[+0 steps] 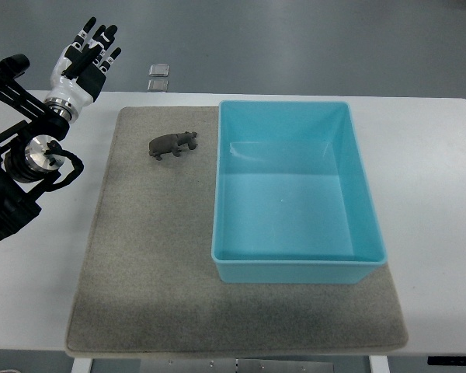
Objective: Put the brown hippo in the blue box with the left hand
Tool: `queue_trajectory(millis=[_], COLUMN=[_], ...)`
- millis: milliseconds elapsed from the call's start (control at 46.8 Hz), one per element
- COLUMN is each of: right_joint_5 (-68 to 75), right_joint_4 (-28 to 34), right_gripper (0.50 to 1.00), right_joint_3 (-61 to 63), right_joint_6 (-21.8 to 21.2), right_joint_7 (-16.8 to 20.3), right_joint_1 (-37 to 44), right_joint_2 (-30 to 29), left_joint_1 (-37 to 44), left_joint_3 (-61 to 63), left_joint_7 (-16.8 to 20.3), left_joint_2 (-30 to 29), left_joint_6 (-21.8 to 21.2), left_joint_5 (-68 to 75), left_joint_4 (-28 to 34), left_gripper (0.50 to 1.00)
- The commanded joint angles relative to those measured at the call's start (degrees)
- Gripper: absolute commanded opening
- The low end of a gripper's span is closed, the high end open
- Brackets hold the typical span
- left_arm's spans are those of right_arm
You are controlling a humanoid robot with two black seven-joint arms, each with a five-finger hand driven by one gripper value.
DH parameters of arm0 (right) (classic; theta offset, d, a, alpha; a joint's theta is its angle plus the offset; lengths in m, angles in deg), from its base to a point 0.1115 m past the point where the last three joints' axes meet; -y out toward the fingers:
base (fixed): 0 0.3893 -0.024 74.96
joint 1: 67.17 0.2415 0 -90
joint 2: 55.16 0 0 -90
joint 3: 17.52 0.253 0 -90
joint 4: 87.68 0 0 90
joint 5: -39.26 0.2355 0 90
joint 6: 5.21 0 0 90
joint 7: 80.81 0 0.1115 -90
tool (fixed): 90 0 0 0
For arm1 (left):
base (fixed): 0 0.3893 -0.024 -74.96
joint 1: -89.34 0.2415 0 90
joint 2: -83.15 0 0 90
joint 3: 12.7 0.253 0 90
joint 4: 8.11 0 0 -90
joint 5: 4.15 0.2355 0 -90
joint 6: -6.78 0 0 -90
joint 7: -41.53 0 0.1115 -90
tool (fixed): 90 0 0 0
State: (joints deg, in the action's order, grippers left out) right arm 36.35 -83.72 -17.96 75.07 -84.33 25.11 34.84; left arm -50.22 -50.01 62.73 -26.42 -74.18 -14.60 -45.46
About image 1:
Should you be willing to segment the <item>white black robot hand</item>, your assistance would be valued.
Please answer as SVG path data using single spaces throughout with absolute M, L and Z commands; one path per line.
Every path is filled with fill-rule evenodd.
M 61 52 L 50 76 L 51 91 L 44 103 L 68 123 L 74 123 L 82 109 L 93 104 L 106 82 L 106 76 L 121 53 L 108 50 L 116 39 L 117 26 L 101 25 L 97 30 L 92 17 L 73 41 Z

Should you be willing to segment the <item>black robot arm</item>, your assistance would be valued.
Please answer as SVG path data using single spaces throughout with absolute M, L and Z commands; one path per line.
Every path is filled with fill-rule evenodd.
M 70 128 L 68 111 L 42 103 L 16 81 L 29 66 L 23 54 L 0 61 L 0 101 L 25 117 L 0 133 L 0 240 L 40 214 L 44 193 L 66 187 L 84 169 L 60 144 Z

